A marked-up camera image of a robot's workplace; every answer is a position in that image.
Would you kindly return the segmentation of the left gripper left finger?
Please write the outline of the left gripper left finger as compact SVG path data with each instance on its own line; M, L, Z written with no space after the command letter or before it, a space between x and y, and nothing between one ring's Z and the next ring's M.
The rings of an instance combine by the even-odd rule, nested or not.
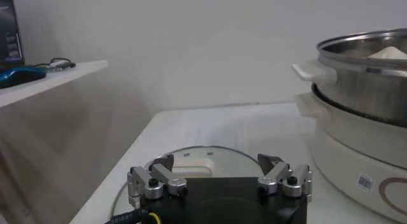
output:
M164 191L170 196L183 198L188 194L188 184L172 172L174 166L173 154L154 159L151 164L131 167L127 173L128 202L134 209L141 206L141 199L160 200Z

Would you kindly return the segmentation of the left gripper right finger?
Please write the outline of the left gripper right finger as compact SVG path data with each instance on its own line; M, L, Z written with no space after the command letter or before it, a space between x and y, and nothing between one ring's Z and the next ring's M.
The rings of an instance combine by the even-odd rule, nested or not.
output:
M258 165L263 175L257 179L258 188L265 195L275 195L278 190L286 197L312 199L313 170L307 164L292 168L280 157L259 153Z

